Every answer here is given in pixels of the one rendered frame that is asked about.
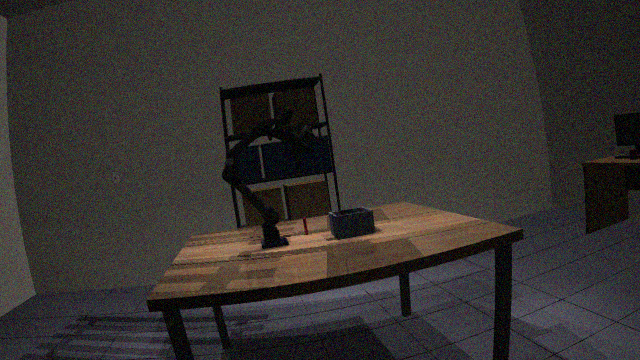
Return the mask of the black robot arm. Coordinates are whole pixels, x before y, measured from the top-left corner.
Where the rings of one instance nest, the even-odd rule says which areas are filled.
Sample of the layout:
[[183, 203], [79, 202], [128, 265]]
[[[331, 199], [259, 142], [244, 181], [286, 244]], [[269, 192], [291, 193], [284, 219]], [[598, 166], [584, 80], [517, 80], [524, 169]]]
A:
[[[286, 126], [290, 123], [292, 115], [294, 112], [289, 111], [287, 109], [279, 108], [277, 109], [277, 113], [274, 119], [271, 120], [261, 120], [256, 126], [242, 138], [235, 146], [233, 146], [226, 153], [226, 162], [225, 169], [222, 171], [222, 178], [234, 186], [252, 205], [254, 205], [265, 221], [262, 224], [262, 233], [265, 239], [265, 244], [280, 241], [280, 233], [275, 225], [279, 222], [279, 214], [277, 210], [271, 205], [270, 207], [265, 205], [250, 189], [246, 186], [239, 175], [235, 170], [235, 159], [236, 156], [244, 150], [248, 145], [250, 145], [254, 140], [259, 138], [260, 136], [268, 133], [270, 128], [275, 125], [274, 129], [272, 128], [270, 134], [267, 135], [269, 141], [272, 141], [272, 138], [276, 138], [278, 140], [283, 140], [286, 130], [283, 126], [278, 125], [282, 124]], [[276, 122], [277, 121], [277, 122]], [[275, 124], [276, 122], [276, 124]]]

